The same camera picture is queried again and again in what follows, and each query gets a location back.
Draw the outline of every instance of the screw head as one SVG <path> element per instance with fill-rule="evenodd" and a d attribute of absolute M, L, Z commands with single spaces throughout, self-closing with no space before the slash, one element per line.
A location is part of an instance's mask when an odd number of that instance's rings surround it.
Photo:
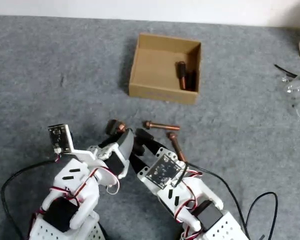
<path fill-rule="evenodd" d="M 151 124 L 152 124 L 151 121 L 145 121 L 144 122 L 144 126 L 145 126 L 146 129 L 150 129 L 151 128 Z"/>
<path fill-rule="evenodd" d="M 123 133 L 126 131 L 126 124 L 124 124 L 123 122 L 120 123 L 120 125 L 117 127 L 117 131 L 119 133 Z"/>
<path fill-rule="evenodd" d="M 168 137 L 168 139 L 172 140 L 172 139 L 175 139 L 177 137 L 177 134 L 175 132 L 168 132 L 166 134 L 166 136 Z"/>

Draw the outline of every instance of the metal screw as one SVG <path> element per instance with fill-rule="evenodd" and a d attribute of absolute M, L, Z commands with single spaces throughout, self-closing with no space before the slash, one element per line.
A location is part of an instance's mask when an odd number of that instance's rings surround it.
<path fill-rule="evenodd" d="M 117 127 L 118 133 L 124 133 L 126 131 L 126 124 L 124 122 L 120 122 L 119 126 Z"/>
<path fill-rule="evenodd" d="M 167 130 L 172 130 L 172 131 L 179 131 L 180 130 L 180 126 L 177 126 L 177 125 L 167 125 L 167 124 L 161 124 L 161 123 L 154 123 L 152 121 L 145 121 L 144 122 L 144 127 L 146 129 L 156 128 L 156 129 L 167 129 Z"/>
<path fill-rule="evenodd" d="M 177 76 L 180 79 L 180 87 L 182 90 L 186 90 L 186 63 L 179 61 L 177 63 Z"/>
<path fill-rule="evenodd" d="M 175 134 L 174 132 L 168 132 L 167 133 L 167 137 L 171 140 L 171 143 L 172 143 L 172 146 L 176 152 L 176 154 L 178 155 L 178 159 L 179 161 L 182 161 L 182 162 L 188 162 L 185 155 L 183 154 L 180 146 L 179 146 L 179 143 L 178 143 L 178 139 L 177 139 L 177 134 Z"/>

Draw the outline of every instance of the cardboard box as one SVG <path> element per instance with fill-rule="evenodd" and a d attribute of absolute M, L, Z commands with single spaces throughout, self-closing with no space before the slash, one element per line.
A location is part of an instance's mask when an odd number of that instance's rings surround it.
<path fill-rule="evenodd" d="M 196 70 L 195 91 L 181 90 L 176 63 Z M 201 43 L 142 33 L 139 35 L 129 82 L 129 96 L 194 104 L 199 94 Z"/>

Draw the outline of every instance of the circuit board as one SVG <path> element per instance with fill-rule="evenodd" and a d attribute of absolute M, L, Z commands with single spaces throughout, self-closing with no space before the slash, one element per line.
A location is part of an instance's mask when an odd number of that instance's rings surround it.
<path fill-rule="evenodd" d="M 70 153 L 72 140 L 69 139 L 68 126 L 66 124 L 58 124 L 49 126 L 48 129 L 53 149 L 60 149 L 60 153 Z"/>
<path fill-rule="evenodd" d="M 181 167 L 170 157 L 163 155 L 147 172 L 146 178 L 163 189 L 170 179 L 173 179 Z"/>

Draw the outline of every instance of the black cable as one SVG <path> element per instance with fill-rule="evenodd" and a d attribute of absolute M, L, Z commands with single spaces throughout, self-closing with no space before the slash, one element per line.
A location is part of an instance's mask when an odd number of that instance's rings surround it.
<path fill-rule="evenodd" d="M 184 176 L 186 175 L 186 172 L 187 172 L 187 168 L 188 168 L 188 166 L 189 166 L 189 163 L 188 163 L 188 162 L 186 162 L 186 163 L 185 163 L 185 166 L 184 166 L 184 169 L 183 169 L 183 171 L 182 171 L 182 174 L 180 175 L 180 177 L 179 177 L 178 181 L 176 181 L 176 183 L 175 183 L 174 187 L 178 186 L 178 185 L 179 185 L 179 183 L 181 183 L 182 179 L 183 179 L 183 178 L 184 178 Z"/>
<path fill-rule="evenodd" d="M 275 64 L 274 66 L 275 66 L 277 69 L 279 69 L 280 71 L 286 73 L 286 75 L 287 75 L 288 77 L 296 78 L 296 77 L 298 76 L 297 74 L 294 74 L 294 73 L 292 73 L 292 72 L 290 72 L 290 71 L 287 71 L 287 70 L 285 70 L 284 68 L 278 66 L 277 64 Z"/>
<path fill-rule="evenodd" d="M 240 205 L 239 205 L 239 202 L 238 202 L 238 200 L 237 200 L 237 198 L 236 198 L 234 192 L 233 192 L 233 191 L 231 190 L 231 188 L 229 187 L 228 183 L 227 183 L 222 177 L 220 177 L 219 175 L 215 174 L 215 173 L 212 172 L 212 171 L 206 170 L 206 169 L 204 169 L 204 168 L 202 168 L 202 167 L 199 167 L 199 166 L 197 166 L 197 165 L 194 165 L 194 164 L 192 164 L 192 163 L 190 163 L 190 162 L 189 162 L 188 164 L 189 164 L 189 166 L 191 166 L 191 167 L 193 167 L 193 168 L 196 168 L 196 169 L 198 169 L 198 170 L 200 170 L 200 171 L 202 171 L 202 172 L 205 172 L 205 173 L 207 173 L 207 174 L 210 174 L 210 175 L 212 175 L 212 176 L 218 178 L 221 182 L 224 183 L 224 185 L 225 185 L 226 188 L 228 189 L 229 193 L 231 194 L 231 196 L 232 196 L 232 198 L 233 198 L 233 200 L 234 200 L 234 202 L 235 202 L 236 208 L 238 209 L 239 216 L 240 216 L 240 220 L 241 220 L 241 222 L 242 222 L 242 226 L 243 226 L 245 235 L 246 235 L 246 237 L 250 240 L 250 236 L 249 236 L 248 229 L 247 229 L 247 226 L 246 226 L 246 223 L 245 223 L 244 215 L 242 214 L 241 207 L 240 207 Z"/>
<path fill-rule="evenodd" d="M 15 177 L 19 176 L 20 174 L 22 174 L 22 173 L 24 173 L 24 172 L 26 172 L 28 170 L 40 167 L 40 166 L 44 166 L 44 165 L 48 165 L 48 164 L 53 164 L 55 162 L 56 162 L 55 160 L 47 160 L 47 161 L 42 161 L 42 162 L 38 162 L 36 164 L 27 166 L 27 167 L 25 167 L 25 168 L 17 171 L 13 175 L 11 175 L 11 177 L 9 177 L 9 179 L 7 181 L 5 181 L 5 183 L 2 185 L 2 188 L 1 188 L 1 201 L 2 201 L 2 205 L 3 205 L 3 210 L 5 212 L 5 215 L 6 215 L 7 219 L 9 220 L 9 222 L 13 226 L 14 230 L 16 231 L 17 235 L 19 236 L 20 240 L 24 240 L 25 238 L 24 238 L 24 236 L 22 234 L 22 231 L 20 230 L 20 228 L 18 227 L 17 223 L 15 222 L 15 220 L 13 219 L 13 217 L 11 216 L 11 214 L 9 212 L 8 205 L 7 205 L 7 202 L 6 202 L 6 195 L 5 195 L 6 187 L 8 186 L 8 184 Z"/>
<path fill-rule="evenodd" d="M 246 217 L 245 225 L 246 225 L 246 227 L 248 227 L 249 217 L 250 217 L 250 214 L 251 214 L 252 209 L 254 208 L 254 205 L 256 204 L 256 202 L 257 202 L 259 199 L 261 199 L 262 197 L 267 196 L 267 195 L 273 195 L 273 196 L 274 196 L 274 199 L 275 199 L 274 215 L 273 215 L 272 225 L 271 225 L 271 229 L 270 229 L 270 233 L 269 233 L 269 237 L 268 237 L 268 240 L 271 240 L 272 235 L 273 235 L 273 233 L 274 233 L 274 229 L 275 229 L 275 225 L 276 225 L 276 220 L 277 220 L 277 213 L 278 213 L 278 196 L 277 196 L 277 194 L 276 194 L 275 192 L 273 192 L 273 191 L 265 192 L 265 193 L 261 194 L 260 196 L 258 196 L 258 197 L 253 201 L 253 203 L 251 204 L 251 207 L 250 207 L 250 209 L 249 209 L 248 215 L 247 215 L 247 217 Z"/>

